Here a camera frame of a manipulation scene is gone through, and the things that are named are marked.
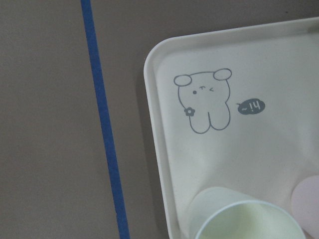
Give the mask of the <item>pink plastic cup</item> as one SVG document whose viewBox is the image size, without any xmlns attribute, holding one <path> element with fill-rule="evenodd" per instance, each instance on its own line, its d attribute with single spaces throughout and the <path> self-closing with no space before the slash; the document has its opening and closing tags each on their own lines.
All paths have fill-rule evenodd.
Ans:
<svg viewBox="0 0 319 239">
<path fill-rule="evenodd" d="M 301 228 L 312 238 L 319 238 L 319 176 L 301 181 L 291 196 L 292 213 Z"/>
</svg>

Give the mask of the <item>cream plastic tray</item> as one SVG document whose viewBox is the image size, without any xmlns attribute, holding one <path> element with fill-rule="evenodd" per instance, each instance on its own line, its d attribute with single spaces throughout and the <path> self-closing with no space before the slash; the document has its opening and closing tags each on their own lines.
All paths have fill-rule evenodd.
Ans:
<svg viewBox="0 0 319 239">
<path fill-rule="evenodd" d="M 221 186 L 289 210 L 319 172 L 319 20 L 166 39 L 144 79 L 168 235 L 188 205 Z"/>
</svg>

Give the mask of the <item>cream white cup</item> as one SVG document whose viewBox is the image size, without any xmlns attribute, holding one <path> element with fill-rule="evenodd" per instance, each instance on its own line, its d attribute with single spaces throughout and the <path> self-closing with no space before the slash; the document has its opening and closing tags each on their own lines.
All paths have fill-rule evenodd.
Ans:
<svg viewBox="0 0 319 239">
<path fill-rule="evenodd" d="M 188 239 L 304 239 L 282 208 L 224 187 L 198 193 L 185 214 Z"/>
</svg>

